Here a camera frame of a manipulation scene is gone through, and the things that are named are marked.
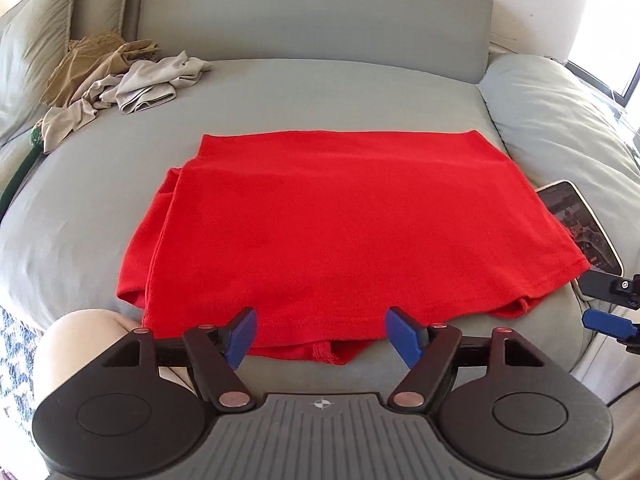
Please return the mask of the red t-shirt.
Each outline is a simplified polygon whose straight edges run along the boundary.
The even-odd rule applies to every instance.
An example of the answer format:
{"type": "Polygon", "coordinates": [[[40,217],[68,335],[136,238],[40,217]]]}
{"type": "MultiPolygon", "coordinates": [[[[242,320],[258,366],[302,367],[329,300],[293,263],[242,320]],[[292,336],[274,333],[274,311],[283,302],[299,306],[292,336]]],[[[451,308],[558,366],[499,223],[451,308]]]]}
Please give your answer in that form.
{"type": "Polygon", "coordinates": [[[257,314],[255,356],[342,365],[423,324],[519,318],[588,261],[477,131],[204,136],[125,252],[117,297],[160,338],[257,314]]]}

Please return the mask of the smartphone with lit screen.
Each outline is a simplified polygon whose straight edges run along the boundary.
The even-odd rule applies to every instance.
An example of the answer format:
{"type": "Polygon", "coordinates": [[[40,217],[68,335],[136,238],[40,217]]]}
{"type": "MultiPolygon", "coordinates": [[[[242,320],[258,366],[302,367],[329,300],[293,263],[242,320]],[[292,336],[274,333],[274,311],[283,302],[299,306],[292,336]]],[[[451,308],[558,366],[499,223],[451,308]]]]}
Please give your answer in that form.
{"type": "Polygon", "coordinates": [[[600,271],[624,278],[620,256],[573,182],[559,180],[538,188],[536,193],[552,216],[570,232],[574,243],[589,262],[587,271],[600,271]]]}

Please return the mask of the person's bare knee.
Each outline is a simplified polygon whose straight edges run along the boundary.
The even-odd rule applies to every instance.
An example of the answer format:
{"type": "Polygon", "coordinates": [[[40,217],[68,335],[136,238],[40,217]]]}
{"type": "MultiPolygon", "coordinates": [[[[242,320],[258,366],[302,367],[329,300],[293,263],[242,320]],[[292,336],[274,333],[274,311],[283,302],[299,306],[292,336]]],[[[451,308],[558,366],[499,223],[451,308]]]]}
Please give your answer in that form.
{"type": "Polygon", "coordinates": [[[37,344],[32,372],[36,404],[139,326],[117,312],[99,309],[75,311],[55,321],[37,344]]]}

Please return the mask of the blue patterned rug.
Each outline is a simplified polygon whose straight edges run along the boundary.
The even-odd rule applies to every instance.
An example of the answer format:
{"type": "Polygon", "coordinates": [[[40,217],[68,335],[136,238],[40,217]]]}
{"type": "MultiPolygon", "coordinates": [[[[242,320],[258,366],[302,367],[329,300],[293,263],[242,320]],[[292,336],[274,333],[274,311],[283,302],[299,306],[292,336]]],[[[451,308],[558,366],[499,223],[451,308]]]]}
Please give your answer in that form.
{"type": "Polygon", "coordinates": [[[34,370],[39,330],[1,309],[1,478],[45,479],[49,475],[32,438],[34,370]]]}

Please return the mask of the window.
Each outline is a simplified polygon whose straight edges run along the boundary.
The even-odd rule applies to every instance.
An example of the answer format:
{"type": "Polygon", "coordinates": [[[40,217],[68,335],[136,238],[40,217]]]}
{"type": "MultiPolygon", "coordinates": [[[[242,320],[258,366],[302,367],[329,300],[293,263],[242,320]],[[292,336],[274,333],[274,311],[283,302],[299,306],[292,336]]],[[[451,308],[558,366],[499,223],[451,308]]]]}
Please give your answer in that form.
{"type": "Polygon", "coordinates": [[[639,93],[639,0],[585,0],[567,67],[627,106],[639,93]]]}

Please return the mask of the light grey crumpled garment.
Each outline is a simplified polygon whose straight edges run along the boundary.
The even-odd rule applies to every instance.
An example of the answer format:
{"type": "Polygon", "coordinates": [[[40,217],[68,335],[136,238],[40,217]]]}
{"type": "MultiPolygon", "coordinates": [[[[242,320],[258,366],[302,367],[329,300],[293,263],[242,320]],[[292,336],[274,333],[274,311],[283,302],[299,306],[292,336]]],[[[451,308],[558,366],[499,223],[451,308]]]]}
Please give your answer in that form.
{"type": "Polygon", "coordinates": [[[43,153],[56,150],[71,133],[95,120],[99,110],[116,106],[127,115],[165,104],[212,69],[211,62],[182,51],[159,61],[134,61],[122,74],[91,74],[68,104],[52,106],[44,115],[40,126],[43,153]]]}

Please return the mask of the left sofa seat cushion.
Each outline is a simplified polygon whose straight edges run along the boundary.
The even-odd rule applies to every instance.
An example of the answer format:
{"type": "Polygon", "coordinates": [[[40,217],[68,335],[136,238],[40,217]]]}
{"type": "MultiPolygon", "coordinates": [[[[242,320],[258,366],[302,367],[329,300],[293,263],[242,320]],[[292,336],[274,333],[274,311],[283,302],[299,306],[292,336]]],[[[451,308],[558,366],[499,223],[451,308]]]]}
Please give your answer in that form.
{"type": "Polygon", "coordinates": [[[0,159],[0,192],[3,193],[17,173],[21,163],[32,149],[32,130],[39,127],[42,119],[38,119],[31,127],[17,134],[1,147],[0,159]]]}

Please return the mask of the grey sofa backrest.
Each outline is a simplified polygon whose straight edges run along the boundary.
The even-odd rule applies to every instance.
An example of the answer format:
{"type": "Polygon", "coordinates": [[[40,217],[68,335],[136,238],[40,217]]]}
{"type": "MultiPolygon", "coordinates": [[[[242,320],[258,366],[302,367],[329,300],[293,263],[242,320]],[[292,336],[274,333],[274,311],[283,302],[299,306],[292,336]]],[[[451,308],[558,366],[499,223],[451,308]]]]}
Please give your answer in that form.
{"type": "Polygon", "coordinates": [[[491,13],[492,0],[128,0],[122,33],[164,55],[361,62],[476,84],[491,13]]]}

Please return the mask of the tan crumpled garment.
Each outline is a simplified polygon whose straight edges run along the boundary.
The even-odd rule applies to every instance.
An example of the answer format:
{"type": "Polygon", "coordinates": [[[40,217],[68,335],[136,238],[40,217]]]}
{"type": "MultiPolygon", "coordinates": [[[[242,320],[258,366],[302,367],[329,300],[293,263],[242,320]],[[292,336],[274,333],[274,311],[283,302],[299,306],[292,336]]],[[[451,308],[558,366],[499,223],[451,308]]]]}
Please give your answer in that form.
{"type": "Polygon", "coordinates": [[[47,80],[41,102],[68,107],[95,81],[124,74],[133,62],[153,61],[158,52],[160,47],[153,40],[125,41],[117,32],[70,40],[66,55],[47,80]]]}

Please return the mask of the olive throw pillow front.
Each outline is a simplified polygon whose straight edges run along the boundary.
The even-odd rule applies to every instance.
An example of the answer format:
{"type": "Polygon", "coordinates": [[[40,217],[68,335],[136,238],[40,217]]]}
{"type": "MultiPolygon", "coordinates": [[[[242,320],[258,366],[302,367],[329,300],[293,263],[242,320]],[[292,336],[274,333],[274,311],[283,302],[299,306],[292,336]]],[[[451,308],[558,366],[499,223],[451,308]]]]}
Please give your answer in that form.
{"type": "Polygon", "coordinates": [[[74,0],[29,0],[1,31],[1,140],[38,118],[47,81],[61,62],[74,0]]]}

